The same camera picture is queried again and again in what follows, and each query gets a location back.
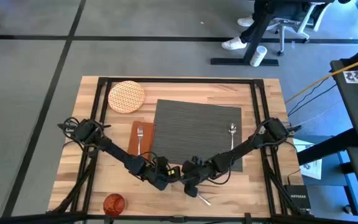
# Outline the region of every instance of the silver spoon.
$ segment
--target silver spoon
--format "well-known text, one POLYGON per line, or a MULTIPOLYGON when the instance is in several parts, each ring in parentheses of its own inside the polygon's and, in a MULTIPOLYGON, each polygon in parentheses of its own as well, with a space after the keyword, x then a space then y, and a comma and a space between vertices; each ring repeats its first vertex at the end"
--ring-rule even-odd
POLYGON ((230 127, 229 127, 229 132, 231 134, 231 149, 234 148, 234 134, 236 133, 237 131, 237 126, 234 124, 234 123, 231 123, 230 124, 230 127))

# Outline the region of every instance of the paper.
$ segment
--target paper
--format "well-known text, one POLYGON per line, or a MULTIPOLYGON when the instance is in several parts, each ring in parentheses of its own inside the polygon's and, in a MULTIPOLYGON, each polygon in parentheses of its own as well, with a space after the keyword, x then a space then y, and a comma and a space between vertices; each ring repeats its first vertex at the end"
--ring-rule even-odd
MULTIPOLYGON (((294 139, 294 145, 296 147, 296 151, 297 152, 301 152, 311 146, 313 146, 313 143, 310 142, 306 142, 306 141, 301 141, 298 139, 294 139)), ((317 161, 313 161, 310 162, 308 164, 299 166, 299 168, 301 169, 301 174, 314 178, 314 179, 318 179, 321 180, 321 166, 322 166, 323 160, 319 159, 317 161)))

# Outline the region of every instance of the wooden tabletop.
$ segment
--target wooden tabletop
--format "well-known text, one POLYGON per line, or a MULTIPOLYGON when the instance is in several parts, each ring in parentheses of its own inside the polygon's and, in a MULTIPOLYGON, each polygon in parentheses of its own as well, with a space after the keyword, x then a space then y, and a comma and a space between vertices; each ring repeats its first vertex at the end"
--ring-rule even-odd
MULTIPOLYGON (((73 111, 73 116, 79 120, 89 118, 91 114, 98 78, 82 78, 73 111)), ((270 116, 280 118, 284 123, 287 122, 287 111, 279 80, 264 79, 264 83, 270 116)), ((130 114, 120 114, 108 108, 106 112, 105 124, 112 126, 105 129, 105 134, 124 150, 127 150, 134 121, 153 122, 158 99, 241 107, 242 140, 245 141, 255 131, 250 85, 227 83, 140 84, 145 90, 146 98, 139 110, 130 114)), ((259 111, 263 120, 263 108, 258 89, 257 95, 259 111)), ((74 186, 80 158, 81 150, 76 144, 68 144, 63 149, 50 197, 49 210, 57 207, 74 186)), ((126 209, 122 215, 243 217, 244 213, 248 212, 252 217, 269 217, 260 151, 252 151, 244 156, 242 161, 243 172, 232 172, 230 181, 225 185, 214 185, 209 182, 198 185, 200 194, 212 204, 207 206, 201 199, 187 196, 183 192, 184 185, 182 183, 169 184, 164 191, 159 191, 147 181, 141 182, 130 175, 117 159, 105 152, 100 152, 88 213, 103 215, 104 199, 109 194, 117 193, 126 200, 126 209)), ((299 169, 295 149, 289 144, 280 145, 278 161, 283 183, 286 184, 287 175, 299 169)), ((220 177, 217 182, 222 182, 226 178, 227 174, 220 177)), ((291 184, 303 184, 299 172, 291 175, 290 178, 291 184)), ((278 193, 274 185, 272 186, 276 211, 280 213, 278 193)), ((78 209, 82 208, 83 192, 84 190, 81 191, 78 209)))

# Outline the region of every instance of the yellow cable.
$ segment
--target yellow cable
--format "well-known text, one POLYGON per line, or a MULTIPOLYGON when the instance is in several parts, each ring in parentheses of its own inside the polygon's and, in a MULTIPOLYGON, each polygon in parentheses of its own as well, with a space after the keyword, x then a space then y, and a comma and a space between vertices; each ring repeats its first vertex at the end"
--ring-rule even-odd
POLYGON ((335 71, 335 72, 332 72, 326 76, 324 76, 323 78, 320 78, 319 80, 315 81, 314 83, 310 84, 308 87, 304 88, 302 91, 300 91, 299 93, 295 94, 293 97, 291 97, 289 100, 287 100, 285 103, 288 103, 289 101, 293 100, 295 97, 299 96, 300 94, 304 93, 306 90, 310 89, 312 86, 314 86, 315 84, 323 81, 324 79, 328 78, 328 77, 331 77, 331 76, 334 76, 334 75, 337 75, 338 73, 341 73, 343 71, 346 71, 350 68, 353 68, 353 67, 356 67, 358 66, 358 62, 352 64, 352 65, 349 65, 347 67, 344 67, 342 69, 339 69, 338 71, 335 71))

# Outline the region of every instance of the round coaster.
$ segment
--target round coaster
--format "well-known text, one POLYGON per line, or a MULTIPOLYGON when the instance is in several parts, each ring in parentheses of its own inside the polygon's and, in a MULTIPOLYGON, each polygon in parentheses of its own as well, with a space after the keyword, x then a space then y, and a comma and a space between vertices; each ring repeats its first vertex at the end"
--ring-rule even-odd
POLYGON ((131 113, 139 109, 144 102, 144 90, 136 82, 117 83, 109 93, 109 105, 118 113, 131 113))

